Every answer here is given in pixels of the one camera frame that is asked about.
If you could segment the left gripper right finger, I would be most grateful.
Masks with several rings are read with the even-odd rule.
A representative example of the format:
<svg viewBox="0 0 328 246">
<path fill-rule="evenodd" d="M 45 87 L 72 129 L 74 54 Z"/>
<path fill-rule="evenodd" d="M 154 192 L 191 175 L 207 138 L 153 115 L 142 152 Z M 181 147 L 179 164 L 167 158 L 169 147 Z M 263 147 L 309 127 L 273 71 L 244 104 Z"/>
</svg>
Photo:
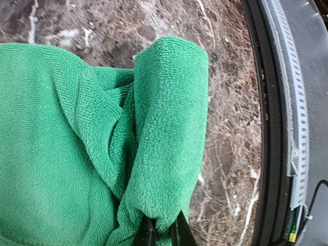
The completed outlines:
<svg viewBox="0 0 328 246">
<path fill-rule="evenodd" d="M 182 211 L 170 226 L 172 246 L 197 246 L 190 227 Z"/>
</svg>

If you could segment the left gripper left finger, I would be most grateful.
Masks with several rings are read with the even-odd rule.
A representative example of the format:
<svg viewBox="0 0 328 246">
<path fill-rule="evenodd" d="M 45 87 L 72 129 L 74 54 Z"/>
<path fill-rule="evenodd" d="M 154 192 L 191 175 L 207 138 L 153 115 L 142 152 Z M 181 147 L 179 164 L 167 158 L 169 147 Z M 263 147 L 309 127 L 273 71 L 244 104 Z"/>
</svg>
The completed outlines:
<svg viewBox="0 0 328 246">
<path fill-rule="evenodd" d="M 156 220 L 144 216 L 133 240 L 133 246 L 156 246 Z"/>
</svg>

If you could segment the green microfiber towel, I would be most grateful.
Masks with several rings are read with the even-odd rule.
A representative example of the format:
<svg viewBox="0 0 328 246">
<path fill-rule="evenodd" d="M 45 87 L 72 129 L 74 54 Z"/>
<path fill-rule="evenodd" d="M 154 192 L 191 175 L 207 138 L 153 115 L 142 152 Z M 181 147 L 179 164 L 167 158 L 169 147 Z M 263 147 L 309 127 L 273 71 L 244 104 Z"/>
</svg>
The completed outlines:
<svg viewBox="0 0 328 246">
<path fill-rule="evenodd" d="M 1 44 L 1 245 L 156 245 L 189 204 L 202 164 L 209 58 L 163 37 L 133 69 L 53 46 Z"/>
</svg>

